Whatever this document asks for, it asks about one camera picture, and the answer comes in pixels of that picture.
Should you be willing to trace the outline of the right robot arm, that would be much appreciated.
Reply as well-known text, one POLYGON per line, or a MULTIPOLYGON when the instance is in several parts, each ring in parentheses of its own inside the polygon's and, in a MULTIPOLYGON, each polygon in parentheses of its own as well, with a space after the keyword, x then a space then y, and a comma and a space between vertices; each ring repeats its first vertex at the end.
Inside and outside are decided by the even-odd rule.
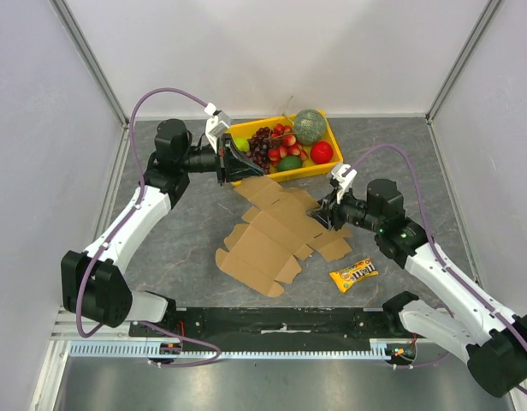
POLYGON ((424 283, 451 311, 439 313, 403 292, 384 305, 383 330, 391 337, 409 331, 439 345, 466 364, 491 396, 518 388, 527 379, 527 314, 516 314, 465 275, 425 228, 406 215, 395 182, 371 181, 363 200, 337 181, 331 185, 332 192, 308 216, 326 229, 350 224, 374 233, 380 252, 424 283))

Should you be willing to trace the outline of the brown cardboard box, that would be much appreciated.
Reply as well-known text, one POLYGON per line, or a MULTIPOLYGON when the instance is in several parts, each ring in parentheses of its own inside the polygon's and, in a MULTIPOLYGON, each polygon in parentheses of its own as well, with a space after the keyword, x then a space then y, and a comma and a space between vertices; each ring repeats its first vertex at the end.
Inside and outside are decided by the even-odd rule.
POLYGON ((352 248, 348 229, 324 228, 307 215, 317 202, 303 189, 283 188, 267 176, 252 177, 234 187, 251 208, 216 250, 216 266, 267 297, 284 293, 283 286, 300 274, 300 262, 319 253, 330 263, 352 248))

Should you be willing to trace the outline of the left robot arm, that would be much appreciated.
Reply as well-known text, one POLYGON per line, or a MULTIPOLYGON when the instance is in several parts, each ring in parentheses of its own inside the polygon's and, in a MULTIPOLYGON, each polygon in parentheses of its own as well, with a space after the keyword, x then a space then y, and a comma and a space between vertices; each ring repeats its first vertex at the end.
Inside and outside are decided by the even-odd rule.
POLYGON ((205 124, 207 145, 194 145, 192 133, 179 119, 157 126, 155 150, 133 197, 113 223, 82 252, 68 251, 61 261, 64 308, 73 313, 78 332, 89 337, 83 319, 116 328, 127 321, 146 321, 160 337, 170 336, 177 316, 170 301, 152 292, 132 291, 123 276, 151 230, 177 205, 194 173, 213 173, 219 183, 261 176, 234 143, 221 116, 205 124))

